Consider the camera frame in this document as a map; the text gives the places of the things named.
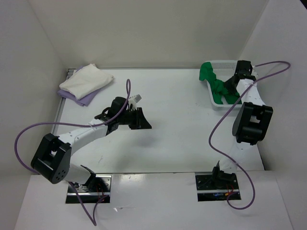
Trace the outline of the green t shirt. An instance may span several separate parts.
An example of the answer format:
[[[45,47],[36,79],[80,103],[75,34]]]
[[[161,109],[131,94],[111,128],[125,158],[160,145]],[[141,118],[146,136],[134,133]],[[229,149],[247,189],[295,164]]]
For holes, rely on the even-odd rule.
[[[222,97],[225,98],[228,104],[234,104],[239,97],[232,96],[228,93],[222,80],[217,79],[216,74],[213,71],[211,62],[204,62],[200,68],[199,80],[206,80],[211,88],[213,101],[216,104],[223,104]]]

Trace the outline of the purple t shirt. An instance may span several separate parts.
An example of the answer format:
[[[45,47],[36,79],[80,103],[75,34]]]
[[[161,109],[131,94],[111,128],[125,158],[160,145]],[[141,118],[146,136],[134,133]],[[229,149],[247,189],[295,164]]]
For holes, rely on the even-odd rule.
[[[96,90],[96,91],[90,93],[89,95],[83,97],[82,99],[79,99],[79,100],[76,99],[75,96],[72,95],[71,93],[66,92],[62,89],[59,89],[58,94],[60,96],[64,97],[64,98],[66,98],[66,99],[71,99],[71,100],[75,101],[80,106],[87,106],[91,102],[91,100],[94,98],[94,96],[97,94],[98,91],[99,90]]]

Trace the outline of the white t shirt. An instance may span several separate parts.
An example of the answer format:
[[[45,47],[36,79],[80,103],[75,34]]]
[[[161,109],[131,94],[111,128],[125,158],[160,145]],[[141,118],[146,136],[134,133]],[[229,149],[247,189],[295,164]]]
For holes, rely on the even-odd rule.
[[[89,64],[61,83],[59,88],[79,100],[108,85],[113,79],[113,75],[103,72],[95,64]]]

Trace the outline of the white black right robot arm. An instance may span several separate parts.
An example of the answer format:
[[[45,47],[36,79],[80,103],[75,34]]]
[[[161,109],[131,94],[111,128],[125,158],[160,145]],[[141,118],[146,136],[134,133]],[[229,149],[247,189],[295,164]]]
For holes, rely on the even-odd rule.
[[[212,186],[218,189],[234,181],[237,165],[253,145],[264,139],[271,121],[273,108],[266,106],[261,99],[252,70],[250,61],[239,60],[234,76],[226,81],[226,88],[231,92],[236,90],[242,97],[242,106],[232,127],[235,141],[228,153],[230,157],[222,157],[210,177]]]

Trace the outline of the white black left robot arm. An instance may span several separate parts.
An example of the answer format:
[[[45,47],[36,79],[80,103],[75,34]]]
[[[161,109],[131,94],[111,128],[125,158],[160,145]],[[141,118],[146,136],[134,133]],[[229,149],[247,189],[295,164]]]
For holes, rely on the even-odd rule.
[[[126,100],[116,97],[110,107],[96,115],[88,127],[81,127],[69,133],[55,136],[45,135],[31,161],[31,167],[52,184],[61,181],[77,183],[84,191],[92,191],[100,182],[92,170],[83,165],[71,163],[72,155],[89,143],[103,138],[120,125],[128,125],[131,130],[150,129],[152,126],[144,117],[141,100],[135,95]]]

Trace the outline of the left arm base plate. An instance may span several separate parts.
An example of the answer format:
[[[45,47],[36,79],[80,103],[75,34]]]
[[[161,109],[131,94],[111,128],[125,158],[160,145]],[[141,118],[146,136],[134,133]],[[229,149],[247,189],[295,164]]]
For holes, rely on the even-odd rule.
[[[94,204],[101,199],[101,203],[110,203],[111,192],[111,174],[97,174],[94,185],[90,188],[78,183],[72,183],[73,186],[68,185],[66,204],[78,204],[76,192],[78,192],[84,204]]]

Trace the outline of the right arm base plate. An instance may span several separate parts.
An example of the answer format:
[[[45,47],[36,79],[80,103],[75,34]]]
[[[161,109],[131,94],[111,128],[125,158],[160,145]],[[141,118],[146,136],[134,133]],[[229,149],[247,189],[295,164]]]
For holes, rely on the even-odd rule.
[[[237,178],[231,182],[223,183],[220,187],[213,184],[211,174],[195,173],[198,202],[241,200]]]

